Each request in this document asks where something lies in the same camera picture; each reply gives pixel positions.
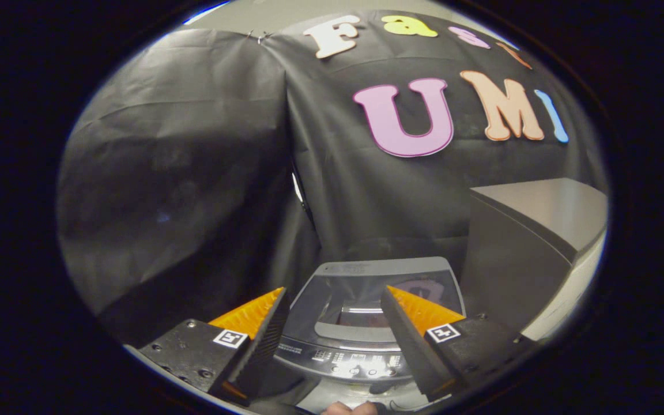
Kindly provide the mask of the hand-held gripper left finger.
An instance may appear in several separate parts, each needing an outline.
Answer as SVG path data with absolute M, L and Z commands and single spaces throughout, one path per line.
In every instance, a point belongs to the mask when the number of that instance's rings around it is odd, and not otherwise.
M 247 406 L 258 396 L 290 310 L 279 287 L 210 322 L 187 319 L 137 349 L 201 393 Z

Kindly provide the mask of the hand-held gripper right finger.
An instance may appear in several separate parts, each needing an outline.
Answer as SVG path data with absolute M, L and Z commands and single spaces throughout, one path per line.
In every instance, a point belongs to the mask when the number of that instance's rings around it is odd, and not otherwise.
M 485 315 L 467 318 L 394 286 L 384 288 L 380 307 L 417 388 L 431 401 L 495 383 L 540 346 Z

